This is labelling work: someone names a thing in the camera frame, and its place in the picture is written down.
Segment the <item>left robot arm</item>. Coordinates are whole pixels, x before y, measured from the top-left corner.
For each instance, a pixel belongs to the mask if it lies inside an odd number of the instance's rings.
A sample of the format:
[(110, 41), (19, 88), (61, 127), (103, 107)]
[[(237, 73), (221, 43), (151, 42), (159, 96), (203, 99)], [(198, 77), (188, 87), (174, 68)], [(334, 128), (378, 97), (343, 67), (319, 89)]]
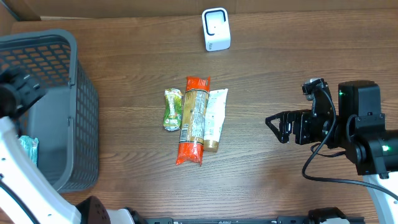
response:
[(44, 95), (20, 68), (1, 71), (1, 208), (14, 223), (138, 223), (132, 210), (107, 210), (94, 196), (70, 204), (29, 159), (13, 120)]

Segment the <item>teal snack packet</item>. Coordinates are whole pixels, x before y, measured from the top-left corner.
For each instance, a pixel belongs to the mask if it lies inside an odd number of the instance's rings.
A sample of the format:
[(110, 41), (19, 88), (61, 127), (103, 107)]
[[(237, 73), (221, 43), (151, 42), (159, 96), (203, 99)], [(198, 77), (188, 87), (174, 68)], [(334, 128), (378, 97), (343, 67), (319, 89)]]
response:
[(37, 166), (39, 140), (37, 138), (30, 138), (29, 136), (21, 136), (19, 140), (28, 158)]

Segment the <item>orange pasta package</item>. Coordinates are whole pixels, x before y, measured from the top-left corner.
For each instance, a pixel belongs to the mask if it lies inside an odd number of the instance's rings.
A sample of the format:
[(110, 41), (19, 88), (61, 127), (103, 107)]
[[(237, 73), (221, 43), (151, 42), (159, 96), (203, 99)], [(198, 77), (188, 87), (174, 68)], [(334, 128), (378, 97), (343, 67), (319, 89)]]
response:
[(210, 77), (187, 77), (176, 165), (186, 161), (202, 163), (209, 93)]

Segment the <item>green snack pouch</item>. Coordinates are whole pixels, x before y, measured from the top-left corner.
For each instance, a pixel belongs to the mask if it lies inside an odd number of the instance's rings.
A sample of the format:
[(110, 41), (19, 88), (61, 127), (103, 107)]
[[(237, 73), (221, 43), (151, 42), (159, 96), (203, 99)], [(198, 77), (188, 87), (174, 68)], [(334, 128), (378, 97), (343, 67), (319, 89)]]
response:
[(164, 91), (165, 113), (163, 126), (168, 131), (177, 131), (182, 122), (182, 92), (176, 88)]

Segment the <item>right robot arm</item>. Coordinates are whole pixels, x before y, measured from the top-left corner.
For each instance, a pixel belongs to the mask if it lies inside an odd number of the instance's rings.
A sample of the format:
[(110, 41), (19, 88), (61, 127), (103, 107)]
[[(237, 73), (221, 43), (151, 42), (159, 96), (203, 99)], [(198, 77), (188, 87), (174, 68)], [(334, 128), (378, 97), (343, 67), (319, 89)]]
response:
[[(311, 144), (312, 154), (303, 165), (303, 177), (366, 187), (379, 221), (397, 223), (397, 131), (386, 129), (379, 85), (371, 80), (340, 83), (337, 105), (322, 78), (307, 81), (302, 91), (312, 102), (309, 110), (283, 111), (267, 117), (265, 124), (282, 144), (291, 134), (297, 144)], [(345, 156), (363, 180), (308, 175), (309, 164), (321, 154), (323, 146), (340, 147), (342, 150), (331, 157)]]

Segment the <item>white tube gold cap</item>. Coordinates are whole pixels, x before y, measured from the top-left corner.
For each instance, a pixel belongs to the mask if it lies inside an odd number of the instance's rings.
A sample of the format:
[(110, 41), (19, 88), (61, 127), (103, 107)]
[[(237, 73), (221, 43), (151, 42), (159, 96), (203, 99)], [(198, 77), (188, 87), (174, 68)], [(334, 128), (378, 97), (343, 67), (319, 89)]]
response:
[(228, 89), (210, 91), (205, 114), (204, 150), (217, 152), (223, 129)]

